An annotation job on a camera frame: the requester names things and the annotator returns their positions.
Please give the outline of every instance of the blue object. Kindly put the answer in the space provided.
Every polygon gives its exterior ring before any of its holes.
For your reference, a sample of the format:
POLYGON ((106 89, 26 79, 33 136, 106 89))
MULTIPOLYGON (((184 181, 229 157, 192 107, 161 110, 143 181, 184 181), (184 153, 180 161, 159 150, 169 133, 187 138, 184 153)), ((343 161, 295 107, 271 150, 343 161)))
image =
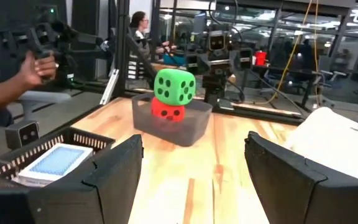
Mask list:
POLYGON ((31 168, 32 172, 43 174, 64 175, 70 166, 84 153, 76 149, 58 147, 37 165, 31 168))
POLYGON ((172 58, 168 55, 168 54, 164 54, 162 56, 162 60, 164 61, 165 65, 175 65, 175 66, 183 66, 184 64, 186 64, 185 62, 185 58, 184 57, 179 57, 179 56, 172 56, 174 60, 172 60, 172 58))

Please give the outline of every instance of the translucent plastic container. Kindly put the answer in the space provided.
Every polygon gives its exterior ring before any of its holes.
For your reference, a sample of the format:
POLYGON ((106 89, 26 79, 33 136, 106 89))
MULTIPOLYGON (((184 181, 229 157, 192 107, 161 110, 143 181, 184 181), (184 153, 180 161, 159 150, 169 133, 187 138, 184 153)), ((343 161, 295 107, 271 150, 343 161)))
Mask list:
POLYGON ((185 106, 185 119, 174 122, 151 114, 150 102, 153 97, 154 93, 145 93, 132 98, 136 129, 184 147, 192 146, 204 135, 212 105, 193 100, 185 106))

